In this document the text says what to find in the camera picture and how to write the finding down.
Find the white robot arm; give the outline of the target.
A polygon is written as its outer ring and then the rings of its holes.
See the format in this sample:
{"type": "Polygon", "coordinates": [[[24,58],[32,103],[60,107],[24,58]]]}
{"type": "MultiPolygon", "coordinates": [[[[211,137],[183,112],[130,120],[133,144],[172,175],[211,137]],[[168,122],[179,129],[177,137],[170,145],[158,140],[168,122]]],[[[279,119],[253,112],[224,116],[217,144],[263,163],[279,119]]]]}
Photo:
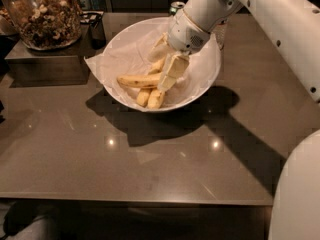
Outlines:
{"type": "MultiPolygon", "coordinates": [[[[246,7],[316,102],[320,101],[320,14],[307,0],[188,0],[149,58],[192,54],[216,25],[246,7]]],[[[320,131],[297,145],[276,188],[268,240],[320,240],[320,131]]]]}

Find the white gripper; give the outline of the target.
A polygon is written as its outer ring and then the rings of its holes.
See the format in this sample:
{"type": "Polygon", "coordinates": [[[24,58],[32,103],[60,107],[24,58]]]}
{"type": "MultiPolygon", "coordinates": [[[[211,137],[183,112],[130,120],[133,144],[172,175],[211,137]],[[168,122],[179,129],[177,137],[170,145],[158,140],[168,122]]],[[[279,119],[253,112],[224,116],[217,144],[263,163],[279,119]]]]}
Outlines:
{"type": "Polygon", "coordinates": [[[199,52],[210,40],[210,33],[198,27],[183,9],[170,19],[168,34],[163,33],[148,53],[149,62],[165,60],[157,88],[166,92],[183,76],[189,66],[189,56],[199,52]]]}

